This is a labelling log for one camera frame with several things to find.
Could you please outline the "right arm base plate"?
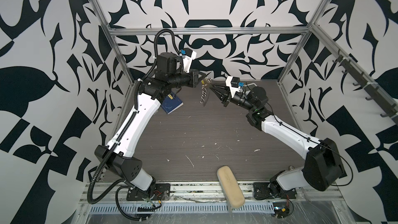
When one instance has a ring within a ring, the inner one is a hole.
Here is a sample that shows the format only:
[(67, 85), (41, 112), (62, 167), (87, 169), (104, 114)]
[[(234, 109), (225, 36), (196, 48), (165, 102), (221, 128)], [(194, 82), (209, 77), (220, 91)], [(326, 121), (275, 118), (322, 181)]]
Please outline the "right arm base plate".
[(284, 190), (277, 182), (253, 183), (254, 198), (256, 200), (288, 199), (294, 196), (294, 190)]

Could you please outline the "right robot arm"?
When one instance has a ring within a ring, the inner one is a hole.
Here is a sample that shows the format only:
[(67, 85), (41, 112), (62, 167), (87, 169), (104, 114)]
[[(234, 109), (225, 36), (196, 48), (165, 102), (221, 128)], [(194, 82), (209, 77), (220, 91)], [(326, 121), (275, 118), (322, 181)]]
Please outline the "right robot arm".
[(304, 166), (272, 177), (269, 183), (272, 196), (306, 186), (325, 191), (344, 174), (336, 143), (331, 139), (320, 140), (283, 122), (266, 108), (268, 97), (264, 88), (255, 86), (245, 92), (241, 88), (214, 84), (210, 89), (224, 106), (232, 103), (248, 110), (246, 118), (253, 127), (277, 138), (305, 160)]

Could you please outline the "metal plate with keyrings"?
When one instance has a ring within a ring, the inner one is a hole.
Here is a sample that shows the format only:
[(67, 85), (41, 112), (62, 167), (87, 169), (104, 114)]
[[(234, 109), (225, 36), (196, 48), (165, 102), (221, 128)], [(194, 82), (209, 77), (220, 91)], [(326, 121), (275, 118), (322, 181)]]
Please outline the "metal plate with keyrings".
[(201, 91), (200, 103), (203, 107), (206, 106), (209, 99), (210, 90), (208, 86), (203, 86)]

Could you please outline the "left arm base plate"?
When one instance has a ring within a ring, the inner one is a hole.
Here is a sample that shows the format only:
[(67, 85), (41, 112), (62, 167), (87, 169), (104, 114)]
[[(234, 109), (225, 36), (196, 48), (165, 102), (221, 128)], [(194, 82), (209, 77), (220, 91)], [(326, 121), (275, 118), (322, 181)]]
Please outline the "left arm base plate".
[(141, 201), (144, 199), (162, 200), (170, 196), (171, 185), (169, 183), (155, 183), (143, 191), (139, 188), (130, 188), (127, 192), (127, 201)]

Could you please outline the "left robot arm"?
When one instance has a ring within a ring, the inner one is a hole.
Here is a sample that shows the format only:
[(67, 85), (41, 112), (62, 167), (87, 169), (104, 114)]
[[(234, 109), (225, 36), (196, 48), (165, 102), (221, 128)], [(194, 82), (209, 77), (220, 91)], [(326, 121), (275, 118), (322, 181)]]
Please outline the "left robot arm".
[(134, 87), (133, 107), (119, 130), (106, 145), (97, 146), (94, 153), (101, 165), (127, 185), (142, 191), (152, 187), (154, 178), (134, 157), (136, 146), (149, 120), (174, 88), (195, 88), (205, 78), (204, 73), (191, 68), (196, 57), (197, 53), (189, 48), (181, 50), (180, 55), (158, 55), (153, 75), (138, 80)]

